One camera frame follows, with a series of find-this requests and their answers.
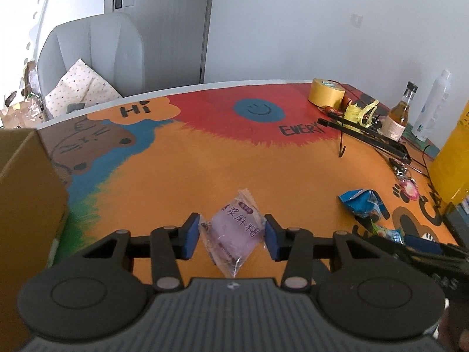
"white wall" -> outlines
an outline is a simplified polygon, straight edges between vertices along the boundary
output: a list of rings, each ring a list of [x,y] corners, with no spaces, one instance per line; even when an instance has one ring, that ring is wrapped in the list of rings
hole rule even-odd
[[[205,82],[335,79],[394,106],[411,80],[413,123],[448,68],[451,99],[431,137],[442,147],[469,98],[468,35],[469,0],[213,0]]]
[[[0,108],[3,95],[19,88],[29,30],[37,20],[37,0],[0,0]],[[104,12],[104,0],[49,0],[39,38],[39,50],[59,24]]]

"painted table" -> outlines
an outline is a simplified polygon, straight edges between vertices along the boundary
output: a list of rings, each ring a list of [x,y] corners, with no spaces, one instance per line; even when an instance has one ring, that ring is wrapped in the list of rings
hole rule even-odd
[[[363,102],[370,97],[345,85]],[[371,146],[317,124],[323,114],[307,96],[308,81],[227,82],[146,93],[76,111],[39,130],[70,194],[70,216],[56,261],[117,229],[148,235],[182,225],[193,211],[212,217],[239,189],[248,188],[263,213],[282,227],[316,236],[336,230],[364,235],[337,195],[376,190],[391,214],[381,224],[406,234],[454,239],[433,208],[428,181],[414,172],[421,201],[409,201]],[[381,114],[386,107],[380,106]],[[421,154],[407,147],[421,160]],[[194,276],[221,277],[202,242],[192,260],[178,261],[187,284]],[[259,245],[238,277],[275,277]],[[150,282],[149,260],[135,275]]]

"white bottle cap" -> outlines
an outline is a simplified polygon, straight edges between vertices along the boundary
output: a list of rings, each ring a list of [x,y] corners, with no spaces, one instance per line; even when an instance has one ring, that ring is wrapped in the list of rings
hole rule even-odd
[[[449,72],[449,70],[443,70],[441,72],[441,76],[444,78],[444,79],[449,79],[449,77],[451,76],[451,72]]]

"gray door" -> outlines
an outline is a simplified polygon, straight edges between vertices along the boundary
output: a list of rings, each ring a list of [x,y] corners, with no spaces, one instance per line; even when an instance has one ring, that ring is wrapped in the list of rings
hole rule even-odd
[[[145,47],[147,91],[201,83],[212,0],[105,0],[124,11]]]

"pillow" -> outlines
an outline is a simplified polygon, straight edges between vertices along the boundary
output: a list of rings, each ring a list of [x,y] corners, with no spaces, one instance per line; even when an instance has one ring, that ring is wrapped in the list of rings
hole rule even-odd
[[[50,117],[67,113],[72,103],[84,103],[85,108],[122,98],[96,71],[78,60],[45,97]]]

